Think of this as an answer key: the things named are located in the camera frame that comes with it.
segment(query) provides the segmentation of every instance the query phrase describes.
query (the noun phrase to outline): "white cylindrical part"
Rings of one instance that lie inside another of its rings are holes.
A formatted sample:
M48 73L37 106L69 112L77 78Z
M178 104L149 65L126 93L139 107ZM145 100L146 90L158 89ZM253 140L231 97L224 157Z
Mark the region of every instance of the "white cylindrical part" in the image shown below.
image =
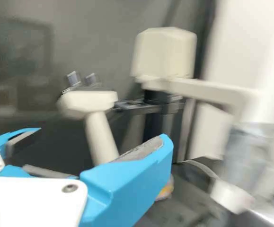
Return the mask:
M85 132L94 164L110 162L119 153L104 112L89 113L85 117Z

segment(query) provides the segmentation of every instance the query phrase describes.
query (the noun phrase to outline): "blue plastic part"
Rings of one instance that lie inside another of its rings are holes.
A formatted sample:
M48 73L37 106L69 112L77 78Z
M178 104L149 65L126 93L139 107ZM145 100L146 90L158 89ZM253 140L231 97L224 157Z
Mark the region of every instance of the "blue plastic part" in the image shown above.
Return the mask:
M27 131L38 131L41 128L25 128L20 129L13 132L7 132L5 134L0 135L0 155L2 158L5 158L5 144L8 142L9 138L12 138L13 136L17 136L19 134L22 134Z
M133 226L154 203L169 180L173 143L162 134L163 146L141 160L99 165L80 174L88 198L80 227Z

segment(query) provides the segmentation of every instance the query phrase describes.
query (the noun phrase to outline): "metal bolt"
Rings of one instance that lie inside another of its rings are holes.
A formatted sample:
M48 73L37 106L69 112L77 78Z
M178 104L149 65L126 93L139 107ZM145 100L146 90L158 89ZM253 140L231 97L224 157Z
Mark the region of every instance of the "metal bolt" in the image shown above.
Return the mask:
M75 184L68 184L67 186L64 186L62 188L62 192L64 193L70 193L70 192L74 192L78 189L78 186Z

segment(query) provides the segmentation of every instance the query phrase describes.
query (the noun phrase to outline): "white block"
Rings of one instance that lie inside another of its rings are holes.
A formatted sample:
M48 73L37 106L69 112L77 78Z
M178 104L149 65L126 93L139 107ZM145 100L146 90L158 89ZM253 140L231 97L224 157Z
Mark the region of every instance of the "white block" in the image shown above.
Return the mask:
M196 34L176 27L149 28L137 35L132 76L137 82L155 78L192 78Z

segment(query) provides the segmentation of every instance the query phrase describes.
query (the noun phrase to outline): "white t-shaped part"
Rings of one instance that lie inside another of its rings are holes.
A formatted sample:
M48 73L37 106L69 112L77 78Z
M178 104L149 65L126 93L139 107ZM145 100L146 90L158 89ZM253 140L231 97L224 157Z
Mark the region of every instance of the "white t-shaped part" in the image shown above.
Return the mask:
M252 91L191 79L196 35L175 27L150 28L135 43L132 76L143 89L201 100L232 114L238 122Z
M96 166L119 156L105 115L116 101L117 93L108 90L73 90L58 100L58 107L66 116L85 119L85 133Z

